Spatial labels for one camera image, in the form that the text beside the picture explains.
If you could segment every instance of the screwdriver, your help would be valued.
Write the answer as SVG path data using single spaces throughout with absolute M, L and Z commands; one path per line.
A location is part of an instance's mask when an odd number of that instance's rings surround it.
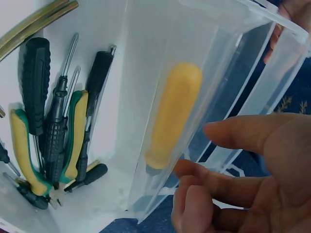
M 86 173 L 86 177 L 83 181 L 80 181 L 80 182 L 76 181 L 72 183 L 70 186 L 65 188 L 64 191 L 71 193 L 73 190 L 81 186 L 89 185 L 90 183 L 93 183 L 94 181 L 102 177 L 104 174 L 106 174 L 107 171 L 108 171 L 108 167 L 105 164 L 98 164 L 92 170 Z
M 51 167 L 53 178 L 55 181 L 57 180 L 59 182 L 55 182 L 53 184 L 54 189 L 56 190 L 56 193 L 54 193 L 56 196 L 52 194 L 50 197 L 57 200 L 60 205 L 62 205 L 65 197 L 64 188 L 73 183 L 75 181 L 74 179 L 78 175 L 76 165 L 82 148 L 84 126 L 86 124 L 88 93 L 85 90 L 75 91 L 72 93 L 76 82 L 77 80 L 74 78 L 69 89 L 69 98 L 67 98 L 67 102 L 71 99 L 70 104 L 66 104 L 66 108 L 64 110 L 64 115 L 68 119 L 69 126 L 69 130 L 67 132 L 67 143 L 64 148 L 64 159 L 61 161 L 61 156 L 59 156 L 60 162 L 52 162 Z
M 22 72 L 22 94 L 29 133 L 33 135 L 40 172 L 44 174 L 38 137 L 43 134 L 44 107 L 50 81 L 50 42 L 41 37 L 26 43 Z
M 9 167 L 15 172 L 15 174 L 18 177 L 20 177 L 20 172 L 14 166 L 14 164 L 11 163 L 10 157 L 8 156 L 8 151 L 3 147 L 3 145 L 1 143 L 0 143 L 0 161 L 2 161 L 5 164 L 9 165 Z
M 3 176 L 12 183 L 18 190 L 18 192 L 34 207 L 46 210 L 49 206 L 48 200 L 43 196 L 37 196 L 34 194 L 27 183 L 20 183 L 19 185 L 15 183 L 15 180 L 9 176 L 6 172 L 3 173 Z
M 64 69 L 53 90 L 51 109 L 45 121 L 45 137 L 43 155 L 46 162 L 55 162 L 58 155 L 63 151 L 65 137 L 65 122 L 63 117 L 64 101 L 67 95 L 67 75 L 72 57 L 79 39 L 76 33 L 72 39 L 71 47 L 65 61 Z
M 147 172 L 166 168 L 199 95 L 203 75 L 192 63 L 179 63 L 171 70 L 153 125 L 149 147 L 144 153 Z
M 64 64 L 64 70 L 59 77 L 57 85 L 53 90 L 53 100 L 50 112 L 46 119 L 45 138 L 44 138 L 44 158 L 46 160 L 46 176 L 47 179 L 58 189 L 58 182 L 61 176 L 64 163 L 64 140 L 67 129 L 67 111 L 69 105 L 65 103 L 68 81 L 68 70 L 73 58 L 75 48 L 77 46 L 79 34 L 76 33 L 71 42 L 70 50 Z M 75 85 L 80 74 L 80 67 L 77 67 L 74 75 L 72 85 Z M 70 101 L 71 96 L 67 97 L 67 102 Z
M 58 182 L 59 182 L 59 179 L 60 179 L 60 176 L 61 176 L 61 173 L 63 170 L 63 165 L 64 165 L 64 158 L 65 158 L 64 153 L 65 153 L 65 151 L 64 151 L 63 145 L 64 145 L 64 139 L 65 139 L 66 125 L 67 125 L 67 121 L 68 121 L 67 114 L 68 114 L 68 110 L 70 108 L 69 103 L 71 100 L 71 96 L 73 94 L 74 87 L 78 81 L 80 71 L 81 71 L 81 68 L 79 66 L 77 66 L 77 68 L 74 71 L 72 82 L 69 86 L 69 94 L 68 94 L 68 97 L 67 97 L 66 102 L 65 102 L 65 109 L 63 111 L 64 112 L 63 113 L 64 118 L 62 120 L 63 126 L 64 126 L 64 130 L 63 130 L 64 136 L 62 136 L 63 143 L 62 144 L 60 143 L 60 146 L 61 146 L 61 148 L 59 148 L 60 153 L 59 153 L 56 161 L 47 162 L 46 166 L 45 166 L 46 176 L 49 179 L 49 181 L 54 185 L 54 187 L 56 187 L 56 189 L 58 189 Z
M 86 109 L 86 129 L 84 140 L 77 162 L 78 176 L 76 181 L 83 181 L 86 177 L 87 159 L 88 159 L 88 143 L 91 140 L 96 121 L 96 115 L 101 101 L 101 96 L 104 91 L 105 82 L 109 74 L 109 70 L 115 55 L 116 46 L 112 45 L 110 52 L 97 52 L 92 69 L 86 83 L 88 92 L 87 109 Z

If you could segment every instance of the white container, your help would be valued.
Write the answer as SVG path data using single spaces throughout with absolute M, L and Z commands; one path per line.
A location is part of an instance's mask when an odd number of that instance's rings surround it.
M 2 1 L 0 21 L 6 23 L 0 25 L 0 34 L 49 2 Z M 264 0 L 260 4 L 266 9 L 248 0 L 79 0 L 79 3 L 78 9 L 41 33 L 51 43 L 49 93 L 75 32 L 79 32 L 80 40 L 69 72 L 72 74 L 76 65 L 81 66 L 76 89 L 84 88 L 96 52 L 117 45 L 89 153 L 89 162 L 100 159 L 107 164 L 108 173 L 88 187 L 66 195 L 64 206 L 57 211 L 35 210 L 0 176 L 0 218 L 6 226 L 16 227 L 17 232 L 99 232 L 120 216 L 144 220 L 166 197 L 161 188 L 177 184 L 174 177 L 166 180 L 182 153 L 185 151 L 186 157 L 193 161 L 203 155 L 209 141 L 202 135 L 202 125 L 227 117 L 276 23 L 286 29 L 240 113 L 269 113 L 305 59 L 309 34 L 278 16 L 277 8 Z M 13 103 L 22 103 L 18 56 L 16 50 L 0 63 L 0 104 L 7 113 L 18 106 Z M 150 141 L 167 75 L 180 62 L 201 68 L 204 77 L 201 90 L 170 164 L 151 176 L 146 173 L 144 148 Z M 16 164 L 9 117 L 0 120 L 0 127 L 0 138 Z M 213 155 L 207 166 L 221 171 L 233 157 L 231 151 L 223 157 Z

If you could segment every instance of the yellow handle inside container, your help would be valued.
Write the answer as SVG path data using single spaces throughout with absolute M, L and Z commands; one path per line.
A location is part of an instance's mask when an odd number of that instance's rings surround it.
M 198 66 L 180 63 L 170 72 L 164 88 L 151 144 L 145 161 L 154 169 L 163 169 L 171 160 L 171 152 L 178 142 L 200 91 L 203 75 Z

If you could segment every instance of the pliers handle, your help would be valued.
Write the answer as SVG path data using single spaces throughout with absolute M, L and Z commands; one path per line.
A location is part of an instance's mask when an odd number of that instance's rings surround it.
M 46 196 L 50 193 L 52 185 L 34 168 L 29 144 L 29 127 L 26 113 L 22 109 L 10 112 L 13 146 L 18 165 L 29 182 L 31 191 L 37 196 Z
M 68 143 L 65 148 L 65 162 L 59 181 L 60 183 L 67 184 L 74 180 L 78 175 L 76 164 L 84 138 L 87 99 L 88 92 L 85 90 L 75 91 L 72 94 L 68 118 Z

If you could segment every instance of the yellow screwdriver handle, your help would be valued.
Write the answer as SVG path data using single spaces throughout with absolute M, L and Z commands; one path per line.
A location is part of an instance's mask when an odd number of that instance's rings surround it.
M 49 194 L 52 186 L 41 177 L 32 164 L 29 146 L 29 131 L 26 113 L 17 109 L 11 110 L 13 145 L 18 165 L 31 186 L 31 191 L 38 196 Z
M 200 68 L 192 63 L 180 63 L 172 69 L 161 96 L 151 144 L 145 152 L 148 166 L 163 169 L 170 163 L 171 152 L 186 125 L 202 79 Z
M 65 165 L 65 174 L 61 177 L 60 182 L 62 183 L 68 183 L 78 175 L 76 165 L 84 138 L 87 98 L 88 93 L 85 90 L 74 92 L 71 98 L 69 111 L 69 148 L 66 151 L 66 156 L 69 158 L 69 161 L 68 164 Z

